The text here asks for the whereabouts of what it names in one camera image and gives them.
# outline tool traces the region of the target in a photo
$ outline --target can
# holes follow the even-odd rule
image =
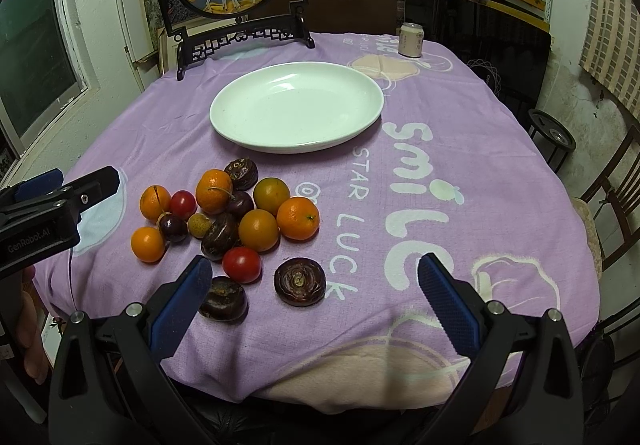
[[[418,58],[422,55],[424,30],[414,22],[404,22],[400,28],[400,43],[398,53],[405,57]]]

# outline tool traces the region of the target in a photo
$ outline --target cherry tomato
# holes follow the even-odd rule
[[[187,190],[178,190],[178,192],[172,196],[171,202],[169,203],[171,213],[185,221],[194,215],[197,208],[196,199],[193,197],[193,194]]]
[[[251,248],[232,248],[222,258],[222,269],[226,275],[240,284],[254,282],[260,277],[262,270],[260,255]]]

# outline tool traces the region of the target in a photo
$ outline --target orange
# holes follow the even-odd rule
[[[304,241],[318,231],[320,213],[309,198],[290,198],[278,209],[280,232],[289,239]]]
[[[291,197],[289,187],[279,178],[264,178],[254,188],[254,202],[257,209],[263,209],[275,216],[278,208]]]
[[[267,251],[278,242],[278,224],[266,210],[255,209],[247,212],[238,227],[242,244],[255,251]]]
[[[146,219],[156,223],[160,215],[169,212],[171,194],[161,185],[147,187],[140,197],[140,212]]]
[[[140,261],[155,263],[164,255],[164,239],[155,227],[140,227],[131,236],[131,250]]]
[[[220,169],[206,171],[196,187],[196,202],[209,215],[220,214],[231,197],[231,177]]]

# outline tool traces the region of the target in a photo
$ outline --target table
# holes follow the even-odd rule
[[[241,325],[196,315],[177,353],[162,363],[178,381],[231,401],[249,395],[320,411],[409,409],[442,403],[468,360],[452,348],[418,288],[417,259],[434,251],[453,276],[515,313],[562,310],[574,344],[598,317],[598,286],[584,226],[562,183],[508,109],[444,47],[398,55],[398,38],[314,34],[303,44],[246,41],[177,82],[156,81],[78,161],[68,180],[113,165],[118,193],[87,211],[74,249],[38,265],[36,286],[53,313],[113,315],[173,281],[199,241],[140,263],[129,238],[145,225],[138,200],[151,184],[194,190],[202,173],[241,156],[260,176],[317,203],[321,227],[305,243],[281,242],[246,287]],[[245,151],[218,136],[209,106],[251,70],[296,60],[346,64],[385,93],[380,121],[336,148],[300,155]],[[547,220],[553,218],[549,225]],[[284,304],[273,272],[290,257],[321,263],[325,299]],[[222,274],[214,265],[214,274]],[[73,288],[70,294],[70,282]],[[513,380],[512,357],[500,385]]]

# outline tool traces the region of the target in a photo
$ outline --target human hand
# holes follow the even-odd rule
[[[29,266],[22,271],[22,281],[29,282],[36,275],[35,267]],[[18,344],[25,348],[24,370],[38,385],[47,378],[49,372],[49,359],[44,352],[42,336],[38,328],[38,315],[31,296],[22,292],[22,312],[15,330]]]

